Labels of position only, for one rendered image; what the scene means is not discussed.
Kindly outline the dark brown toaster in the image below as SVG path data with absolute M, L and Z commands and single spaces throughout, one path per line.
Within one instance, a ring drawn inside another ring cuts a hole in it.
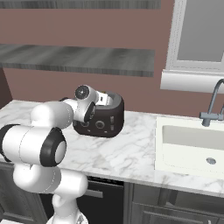
M 124 101 L 117 94 L 106 91 L 113 98 L 113 105 L 97 105 L 94 117 L 89 122 L 73 121 L 73 129 L 80 135 L 91 137 L 111 138 L 117 136 L 123 129 L 124 124 Z M 114 124 L 110 123 L 110 117 L 114 117 Z

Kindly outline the white window sill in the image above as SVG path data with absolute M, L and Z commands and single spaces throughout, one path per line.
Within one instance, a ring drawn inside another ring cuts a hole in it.
M 224 73 L 163 70 L 160 88 L 164 90 L 212 93 Z

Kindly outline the white sink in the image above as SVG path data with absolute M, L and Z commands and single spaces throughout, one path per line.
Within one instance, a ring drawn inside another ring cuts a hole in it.
M 155 169 L 224 179 L 224 122 L 158 117 Z

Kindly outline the grey metal tap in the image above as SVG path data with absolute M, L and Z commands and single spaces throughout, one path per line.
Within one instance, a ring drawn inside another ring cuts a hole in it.
M 224 84 L 224 79 L 220 79 L 216 83 L 214 90 L 213 90 L 213 95 L 212 95 L 212 98 L 211 98 L 211 101 L 210 101 L 210 104 L 208 107 L 208 111 L 199 113 L 199 118 L 202 120 L 202 125 L 204 127 L 209 127 L 211 121 L 224 121 L 224 105 L 222 106 L 219 114 L 215 114 L 212 112 L 214 103 L 215 103 L 215 99 L 216 99 L 216 96 L 218 94 L 218 90 L 219 90 L 221 84 Z

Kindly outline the black dishwasher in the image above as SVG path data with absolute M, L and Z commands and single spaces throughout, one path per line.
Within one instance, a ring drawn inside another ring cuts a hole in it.
M 88 190 L 103 192 L 103 198 L 83 195 L 77 199 L 89 224 L 123 224 L 124 183 L 109 178 L 88 176 Z

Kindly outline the white framed window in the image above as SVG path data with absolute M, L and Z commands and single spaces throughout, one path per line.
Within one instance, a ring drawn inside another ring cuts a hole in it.
M 174 0 L 165 68 L 224 73 L 224 0 Z

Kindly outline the dark grey cupboard door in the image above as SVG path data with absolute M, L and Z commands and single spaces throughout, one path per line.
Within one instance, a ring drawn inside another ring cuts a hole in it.
M 46 224 L 48 219 L 39 195 L 15 185 L 13 168 L 13 164 L 0 161 L 0 221 Z

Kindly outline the grey wooden wall shelf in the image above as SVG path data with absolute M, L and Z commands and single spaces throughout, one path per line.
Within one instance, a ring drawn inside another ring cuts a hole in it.
M 0 0 L 0 9 L 158 10 L 161 0 Z
M 154 50 L 0 44 L 0 67 L 137 77 L 154 75 Z

